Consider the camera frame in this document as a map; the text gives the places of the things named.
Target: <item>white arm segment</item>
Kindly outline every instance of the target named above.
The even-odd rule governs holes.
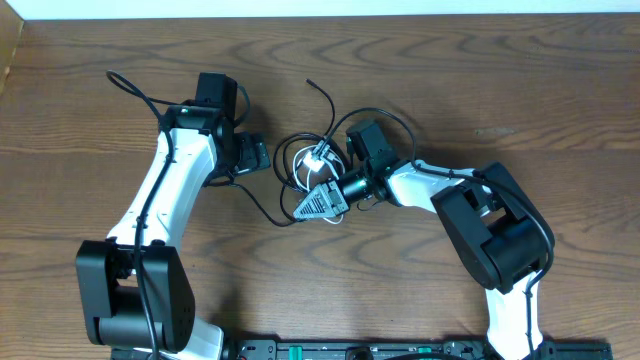
[[[527,341],[527,283],[536,273],[531,273],[513,284],[513,290],[503,295],[498,290],[485,290],[489,307],[489,331],[487,338],[491,346],[505,360],[523,359],[529,355]],[[533,348],[542,343],[538,329],[538,284],[531,288],[531,335]]]
[[[424,161],[416,161],[421,168],[449,172],[447,168],[431,166]],[[456,174],[472,175],[473,169],[454,170]],[[446,176],[437,176],[418,172],[410,163],[396,170],[389,177],[389,187],[396,200],[403,206],[416,206],[435,213],[431,197],[448,186],[461,183],[462,179],[449,179]],[[490,189],[483,187],[484,191],[491,193]],[[480,209],[480,215],[489,213],[487,208]],[[498,290],[486,290],[487,305],[489,307],[489,331],[487,337],[494,349],[505,360],[522,359],[529,355],[529,343],[527,342],[527,308],[524,290],[527,282],[535,276],[531,273],[518,283],[513,290],[503,295]],[[538,284],[532,289],[531,314],[533,347],[538,348],[542,342],[542,334],[538,330]]]
[[[191,209],[207,176],[215,168],[216,148],[211,135],[198,134],[198,130],[172,129],[175,153],[174,163],[169,166],[147,217],[147,228],[142,232],[142,245],[153,240],[162,240],[180,253]],[[116,243],[133,245],[136,218],[140,214],[153,183],[158,178],[167,156],[168,147],[164,134],[158,136],[158,149],[151,168],[133,203],[122,220],[107,237],[117,237]],[[196,317],[187,346],[178,354],[164,353],[166,357],[180,360],[204,360],[220,358],[222,352],[222,330]]]

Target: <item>white wall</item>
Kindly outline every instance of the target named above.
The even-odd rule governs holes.
[[[640,12],[640,0],[7,0],[25,20]]]

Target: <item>wooden table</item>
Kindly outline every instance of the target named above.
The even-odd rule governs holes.
[[[251,95],[245,128],[265,132],[270,151],[328,125],[309,77],[339,115],[377,106],[408,119],[428,163],[503,162],[557,236],[540,289],[545,336],[606,339],[616,358],[640,358],[639,49],[640,15],[27,22],[0,99],[0,356],[107,356],[87,340],[74,257],[123,215],[157,136],[144,103],[105,79],[115,69],[174,101],[194,96],[199,72],[227,73]],[[405,134],[388,129],[406,154]],[[241,182],[278,213],[271,170]],[[198,315],[232,332],[487,328],[482,288],[438,219],[416,209],[281,229],[239,190],[206,189],[181,258]]]

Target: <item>brown wood surface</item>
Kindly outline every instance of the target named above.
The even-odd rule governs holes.
[[[138,190],[156,125],[106,69],[192,97],[201,71],[249,91],[269,150],[338,114],[409,119],[420,157],[503,162],[557,236],[540,289],[556,339],[640,358],[640,15],[28,22],[0,99],[0,357],[104,358],[85,334],[75,253]],[[393,141],[406,149],[394,125]],[[344,131],[338,132],[339,143]],[[277,214],[279,183],[241,179]],[[295,199],[288,199],[292,204]],[[432,214],[383,205],[339,226],[269,224],[237,189],[198,197],[183,251],[197,313],[282,338],[482,335],[484,292]]]
[[[0,0],[0,95],[4,90],[9,66],[20,40],[22,23],[22,19],[11,6],[5,0]]]

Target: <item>wooden tabletop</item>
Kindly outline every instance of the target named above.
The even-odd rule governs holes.
[[[244,128],[264,132],[270,152],[328,126],[311,78],[338,115],[377,106],[407,119],[430,164],[501,161],[557,237],[540,287],[545,336],[604,339],[617,359],[640,358],[640,15],[27,22],[0,98],[0,357],[107,356],[87,339],[74,258],[124,214],[157,137],[107,69],[173,101],[194,96],[199,72],[227,73],[251,96]],[[407,154],[405,134],[387,128]],[[271,170],[240,182],[281,218]],[[483,289],[437,217],[417,209],[281,229],[239,190],[205,189],[181,259],[197,314],[231,331],[487,330]]]

